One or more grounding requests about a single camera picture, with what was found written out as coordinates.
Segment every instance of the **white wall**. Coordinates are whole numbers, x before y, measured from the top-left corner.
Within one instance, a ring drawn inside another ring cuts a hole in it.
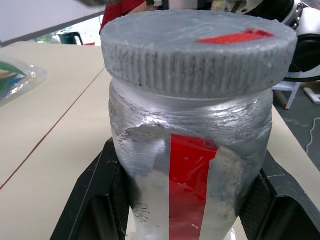
[[[0,0],[0,40],[4,43],[103,10],[75,0]]]

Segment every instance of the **red cloth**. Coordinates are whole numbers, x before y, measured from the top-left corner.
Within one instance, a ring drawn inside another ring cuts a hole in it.
[[[145,0],[122,0],[121,3],[117,3],[111,6],[107,6],[105,8],[104,17],[101,25],[101,30],[104,28],[104,26],[111,22],[112,20],[115,20],[117,18],[120,18],[122,16],[127,15],[132,10],[139,7],[141,4],[143,4]]]

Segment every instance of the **beige table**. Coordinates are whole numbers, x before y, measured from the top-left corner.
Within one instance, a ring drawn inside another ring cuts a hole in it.
[[[98,47],[19,43],[0,54],[49,72],[0,108],[0,240],[49,239],[78,177],[111,137],[112,78]],[[275,109],[272,118],[268,150],[320,209],[319,171]],[[246,239],[239,221],[234,228]]]

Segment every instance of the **jar lid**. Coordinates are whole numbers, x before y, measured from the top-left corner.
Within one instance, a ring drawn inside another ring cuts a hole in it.
[[[297,35],[253,16],[168,10],[118,18],[103,28],[101,43],[118,81],[174,97],[225,98],[281,82]]]

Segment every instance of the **red tape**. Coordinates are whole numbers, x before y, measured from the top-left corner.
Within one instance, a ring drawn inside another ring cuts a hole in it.
[[[266,38],[273,38],[274,35],[268,33],[263,30],[258,29],[246,29],[242,33],[236,33],[231,35],[225,36],[218,36],[214,38],[206,38],[200,39],[196,41],[200,44],[217,44],[217,45],[228,45],[228,44],[239,44],[245,43],[249,41],[259,40],[259,39],[266,39]]]
[[[207,202],[210,161],[218,147],[201,138],[171,136],[170,240],[199,240]]]

